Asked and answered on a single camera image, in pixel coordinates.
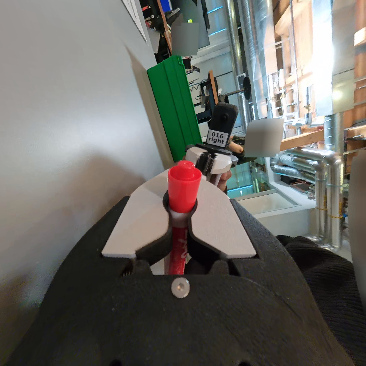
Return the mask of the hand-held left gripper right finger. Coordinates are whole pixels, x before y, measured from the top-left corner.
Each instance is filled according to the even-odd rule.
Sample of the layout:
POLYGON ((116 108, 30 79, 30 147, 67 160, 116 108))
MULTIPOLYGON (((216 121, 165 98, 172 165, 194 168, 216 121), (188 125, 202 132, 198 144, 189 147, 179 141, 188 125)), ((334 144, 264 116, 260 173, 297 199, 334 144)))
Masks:
POLYGON ((230 199, 205 179, 199 186, 189 233, 220 259, 253 258, 257 254, 230 199))

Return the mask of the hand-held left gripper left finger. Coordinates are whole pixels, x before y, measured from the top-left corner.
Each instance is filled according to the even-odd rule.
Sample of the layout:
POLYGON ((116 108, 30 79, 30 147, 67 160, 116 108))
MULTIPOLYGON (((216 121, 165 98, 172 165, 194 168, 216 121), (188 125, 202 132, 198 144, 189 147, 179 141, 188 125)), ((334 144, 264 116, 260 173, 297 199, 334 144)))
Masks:
POLYGON ((168 176, 158 175, 129 197, 101 254, 110 258, 145 260, 154 265, 171 251, 172 226, 164 200, 168 176))

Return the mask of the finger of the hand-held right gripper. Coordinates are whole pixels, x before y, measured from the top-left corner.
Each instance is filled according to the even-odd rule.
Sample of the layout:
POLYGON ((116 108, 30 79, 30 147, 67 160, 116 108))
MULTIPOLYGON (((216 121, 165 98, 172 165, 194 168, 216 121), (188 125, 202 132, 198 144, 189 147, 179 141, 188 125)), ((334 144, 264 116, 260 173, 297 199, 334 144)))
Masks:
POLYGON ((216 155, 210 170, 211 175, 219 175, 230 170, 233 162, 232 155, 216 155))
POLYGON ((185 161, 192 162, 196 166, 199 157, 204 152, 205 152, 205 149, 203 149, 201 147, 197 147, 192 144, 187 145, 185 147, 185 161))

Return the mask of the red dry erase marker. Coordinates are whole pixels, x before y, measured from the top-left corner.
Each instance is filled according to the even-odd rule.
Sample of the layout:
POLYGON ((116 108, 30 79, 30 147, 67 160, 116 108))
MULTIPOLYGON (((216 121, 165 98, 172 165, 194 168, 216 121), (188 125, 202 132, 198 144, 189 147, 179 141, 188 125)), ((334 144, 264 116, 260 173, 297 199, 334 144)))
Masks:
POLYGON ((172 229, 171 251, 165 262, 165 273, 183 276, 188 254, 188 228, 197 203, 202 173, 193 162, 180 161, 168 170, 168 190, 163 205, 169 214, 172 229))

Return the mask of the green plastic bin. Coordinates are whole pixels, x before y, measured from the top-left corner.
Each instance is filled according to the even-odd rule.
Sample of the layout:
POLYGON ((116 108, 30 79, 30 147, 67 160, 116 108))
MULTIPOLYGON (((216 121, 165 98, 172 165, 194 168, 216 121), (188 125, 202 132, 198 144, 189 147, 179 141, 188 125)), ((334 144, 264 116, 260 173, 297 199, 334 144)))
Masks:
POLYGON ((202 143, 183 59, 172 56, 147 70, 174 162, 187 145, 202 143))

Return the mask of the large silver ventilation duct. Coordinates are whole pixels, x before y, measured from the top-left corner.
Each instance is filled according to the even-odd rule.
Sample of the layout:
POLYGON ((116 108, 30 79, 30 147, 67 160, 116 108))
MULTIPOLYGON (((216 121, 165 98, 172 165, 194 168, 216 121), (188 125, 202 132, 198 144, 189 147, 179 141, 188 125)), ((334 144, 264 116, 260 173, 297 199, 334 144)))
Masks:
POLYGON ((269 76, 277 72, 271 0, 227 0, 230 52, 243 130, 252 119, 274 118, 269 76))

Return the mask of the silver duct pipes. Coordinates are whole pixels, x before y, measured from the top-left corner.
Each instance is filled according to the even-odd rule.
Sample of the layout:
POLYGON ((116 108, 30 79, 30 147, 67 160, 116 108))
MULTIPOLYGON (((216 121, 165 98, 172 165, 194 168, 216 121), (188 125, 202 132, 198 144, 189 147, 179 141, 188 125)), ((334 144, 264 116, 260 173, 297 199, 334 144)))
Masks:
POLYGON ((314 184, 318 245, 333 252, 341 249, 343 241, 344 115, 324 118, 327 149, 293 147, 269 159, 273 173, 314 184))

